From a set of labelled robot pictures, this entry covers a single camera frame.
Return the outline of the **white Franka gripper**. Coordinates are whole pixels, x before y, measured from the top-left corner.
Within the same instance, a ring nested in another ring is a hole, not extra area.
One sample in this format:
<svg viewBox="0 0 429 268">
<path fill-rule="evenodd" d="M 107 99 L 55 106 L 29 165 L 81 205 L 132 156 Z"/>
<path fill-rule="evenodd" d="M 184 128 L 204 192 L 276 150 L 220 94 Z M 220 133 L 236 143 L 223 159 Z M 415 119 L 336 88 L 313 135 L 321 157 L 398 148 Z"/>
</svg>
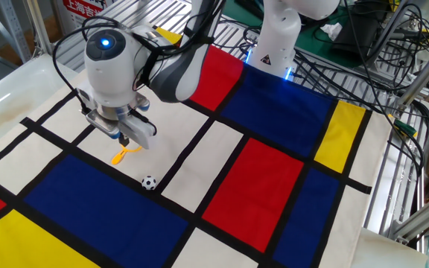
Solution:
<svg viewBox="0 0 429 268">
<path fill-rule="evenodd" d="M 92 126 L 110 138 L 118 139 L 125 147 L 132 140 L 144 149 L 150 148 L 157 128 L 138 111 L 146 112 L 150 107 L 150 101 L 144 95 L 134 92 L 135 97 L 128 104 L 108 107 L 95 101 L 92 87 L 76 90 L 89 109 L 85 117 Z"/>
</svg>

